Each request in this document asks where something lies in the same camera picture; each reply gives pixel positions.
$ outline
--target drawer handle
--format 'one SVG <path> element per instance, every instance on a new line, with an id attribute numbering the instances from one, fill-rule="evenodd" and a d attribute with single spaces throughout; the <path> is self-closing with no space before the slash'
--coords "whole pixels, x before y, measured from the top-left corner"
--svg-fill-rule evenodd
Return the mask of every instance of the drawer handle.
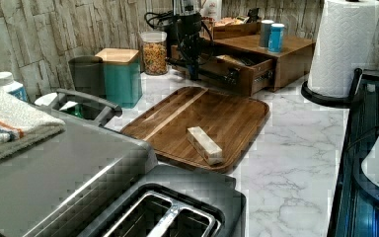
<path id="1" fill-rule="evenodd" d="M 258 77 L 257 79 L 254 80 L 254 82 L 260 82 L 260 81 L 263 81 L 263 80 L 268 80 L 268 79 L 271 79 L 273 76 L 273 72 L 270 70 L 268 72 L 266 72 L 264 75 Z"/>

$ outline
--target wooden lid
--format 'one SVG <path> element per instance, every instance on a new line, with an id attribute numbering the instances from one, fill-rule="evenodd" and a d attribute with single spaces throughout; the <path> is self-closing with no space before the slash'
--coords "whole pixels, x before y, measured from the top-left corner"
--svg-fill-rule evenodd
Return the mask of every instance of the wooden lid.
<path id="1" fill-rule="evenodd" d="M 138 50 L 104 48 L 96 56 L 103 59 L 104 62 L 117 65 L 128 65 L 138 56 Z"/>

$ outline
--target wooden tray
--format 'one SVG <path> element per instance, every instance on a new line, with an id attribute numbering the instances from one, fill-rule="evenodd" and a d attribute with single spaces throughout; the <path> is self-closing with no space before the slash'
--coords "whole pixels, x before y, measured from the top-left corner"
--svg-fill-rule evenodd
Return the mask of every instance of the wooden tray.
<path id="1" fill-rule="evenodd" d="M 152 144 L 158 158 L 185 168 L 229 171 L 268 118 L 261 101 L 185 87 L 138 117 L 121 133 Z M 187 128 L 200 126 L 223 150 L 224 162 L 210 166 L 187 140 Z"/>

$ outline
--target teal canister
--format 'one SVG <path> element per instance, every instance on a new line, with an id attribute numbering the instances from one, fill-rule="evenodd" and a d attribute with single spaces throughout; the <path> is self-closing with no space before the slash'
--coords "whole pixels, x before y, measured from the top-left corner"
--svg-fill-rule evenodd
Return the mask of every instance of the teal canister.
<path id="1" fill-rule="evenodd" d="M 270 25 L 270 35 L 268 43 L 269 52 L 281 52 L 282 51 L 282 41 L 284 34 L 284 25 L 280 23 L 274 23 Z"/>
<path id="2" fill-rule="evenodd" d="M 96 56 L 104 61 L 107 100 L 131 109 L 142 96 L 139 51 L 105 48 Z"/>

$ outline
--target white container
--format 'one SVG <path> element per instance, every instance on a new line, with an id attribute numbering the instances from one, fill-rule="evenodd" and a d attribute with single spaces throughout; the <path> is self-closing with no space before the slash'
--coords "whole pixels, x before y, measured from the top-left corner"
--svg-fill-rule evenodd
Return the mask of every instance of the white container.
<path id="1" fill-rule="evenodd" d="M 27 101 L 27 93 L 24 85 L 14 81 L 11 72 L 0 72 L 0 88 L 22 101 Z"/>
<path id="2" fill-rule="evenodd" d="M 201 16 L 212 18 L 214 21 L 221 20 L 222 0 L 201 0 Z"/>

